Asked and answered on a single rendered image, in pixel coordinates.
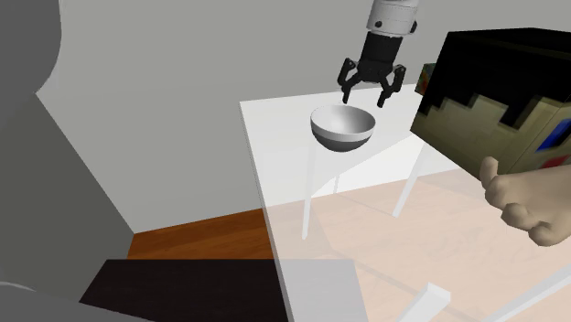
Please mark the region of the white and grey bowl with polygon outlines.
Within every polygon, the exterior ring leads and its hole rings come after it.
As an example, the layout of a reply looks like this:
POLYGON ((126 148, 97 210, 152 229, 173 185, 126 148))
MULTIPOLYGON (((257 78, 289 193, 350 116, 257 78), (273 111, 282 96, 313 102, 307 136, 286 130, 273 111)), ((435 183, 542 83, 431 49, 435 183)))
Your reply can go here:
POLYGON ((310 127, 316 140, 329 151, 345 153, 369 141, 375 118, 363 109, 334 104, 321 106, 310 114, 310 127))

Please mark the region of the small colourful box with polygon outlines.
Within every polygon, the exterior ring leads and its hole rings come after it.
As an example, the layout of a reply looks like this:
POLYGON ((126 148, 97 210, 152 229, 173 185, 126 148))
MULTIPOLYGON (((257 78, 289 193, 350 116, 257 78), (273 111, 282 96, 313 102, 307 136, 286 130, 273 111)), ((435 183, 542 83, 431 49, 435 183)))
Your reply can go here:
POLYGON ((415 85, 415 92, 417 92, 420 95, 425 95, 428 83, 434 72, 435 66, 436 66, 435 63, 426 63, 423 65, 418 81, 415 85))

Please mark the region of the patterned dark robot stand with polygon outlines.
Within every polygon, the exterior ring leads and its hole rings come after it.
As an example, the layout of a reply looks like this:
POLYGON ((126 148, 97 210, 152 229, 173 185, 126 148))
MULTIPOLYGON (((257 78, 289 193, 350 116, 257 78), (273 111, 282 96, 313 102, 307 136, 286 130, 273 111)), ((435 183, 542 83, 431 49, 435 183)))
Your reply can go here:
POLYGON ((447 34, 411 131, 473 177, 571 165, 571 32, 447 34))

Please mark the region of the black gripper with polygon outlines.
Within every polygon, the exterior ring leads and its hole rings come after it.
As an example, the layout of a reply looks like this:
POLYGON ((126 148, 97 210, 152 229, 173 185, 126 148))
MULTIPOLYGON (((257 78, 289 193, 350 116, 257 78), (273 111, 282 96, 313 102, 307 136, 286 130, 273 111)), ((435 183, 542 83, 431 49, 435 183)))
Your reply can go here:
POLYGON ((394 92, 402 89, 406 67, 394 61, 403 42, 402 37, 390 37, 375 34, 369 31, 366 35, 361 56, 357 63, 350 58, 345 58, 337 78, 338 85, 343 93, 342 102, 347 103, 351 89, 359 80, 367 83, 380 83, 382 91, 377 102, 377 106, 382 108, 385 101, 394 92), (355 72, 348 77, 351 70, 355 72), (393 74, 393 83, 390 84, 387 77, 393 74))

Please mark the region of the white glass table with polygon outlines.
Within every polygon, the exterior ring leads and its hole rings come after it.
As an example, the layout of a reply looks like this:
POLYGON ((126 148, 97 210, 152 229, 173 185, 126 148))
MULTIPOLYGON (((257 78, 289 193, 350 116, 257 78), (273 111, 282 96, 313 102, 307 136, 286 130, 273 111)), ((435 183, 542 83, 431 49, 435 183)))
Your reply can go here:
POLYGON ((290 322, 571 322, 571 241, 508 227, 477 179, 412 134, 406 86, 347 153, 310 115, 336 92, 243 102, 243 121, 290 322))

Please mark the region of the beige hand-shaped figure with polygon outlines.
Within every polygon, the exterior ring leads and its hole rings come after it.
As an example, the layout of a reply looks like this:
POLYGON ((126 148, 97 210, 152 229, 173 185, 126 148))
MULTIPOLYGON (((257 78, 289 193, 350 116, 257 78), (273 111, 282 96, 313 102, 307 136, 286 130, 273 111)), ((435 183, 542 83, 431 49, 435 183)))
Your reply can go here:
POLYGON ((500 175, 499 161, 485 157, 479 180, 488 203, 510 227, 543 247, 571 237, 571 165, 500 175))

